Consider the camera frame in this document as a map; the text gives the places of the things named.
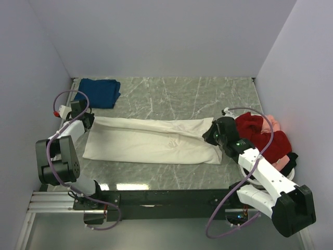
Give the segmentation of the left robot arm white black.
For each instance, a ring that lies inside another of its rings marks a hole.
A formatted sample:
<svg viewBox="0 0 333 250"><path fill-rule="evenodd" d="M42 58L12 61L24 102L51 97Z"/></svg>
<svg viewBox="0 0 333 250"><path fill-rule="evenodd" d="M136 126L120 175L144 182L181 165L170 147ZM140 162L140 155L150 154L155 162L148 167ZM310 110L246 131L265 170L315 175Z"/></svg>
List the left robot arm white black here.
<svg viewBox="0 0 333 250"><path fill-rule="evenodd" d="M35 144L37 171L44 185L62 185L81 208L99 209L104 203L99 184L81 174L74 143L93 125L94 114L86 100L72 101L62 127Z"/></svg>

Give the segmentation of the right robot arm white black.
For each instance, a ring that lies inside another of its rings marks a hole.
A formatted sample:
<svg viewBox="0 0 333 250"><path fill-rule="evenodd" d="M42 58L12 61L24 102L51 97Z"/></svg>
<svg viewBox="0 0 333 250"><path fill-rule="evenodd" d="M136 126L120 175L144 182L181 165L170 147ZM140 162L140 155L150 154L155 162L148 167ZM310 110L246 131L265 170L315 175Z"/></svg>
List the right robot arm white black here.
<svg viewBox="0 0 333 250"><path fill-rule="evenodd" d="M202 137L209 144L221 146L228 157L248 171L248 175L220 201L208 223L212 223L227 200L235 208L246 204L265 214L284 237L290 237L316 222L310 188L296 185L283 176L264 158L262 151L249 140L242 139L234 118L214 120Z"/></svg>

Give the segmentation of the white t shirt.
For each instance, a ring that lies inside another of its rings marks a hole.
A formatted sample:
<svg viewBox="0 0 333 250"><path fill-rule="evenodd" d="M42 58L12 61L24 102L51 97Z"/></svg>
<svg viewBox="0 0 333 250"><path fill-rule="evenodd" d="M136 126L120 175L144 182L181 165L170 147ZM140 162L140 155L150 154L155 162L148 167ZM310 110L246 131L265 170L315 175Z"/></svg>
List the white t shirt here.
<svg viewBox="0 0 333 250"><path fill-rule="evenodd" d="M96 117L83 158L149 164L213 164L222 161L218 146L204 141L212 118L141 120Z"/></svg>

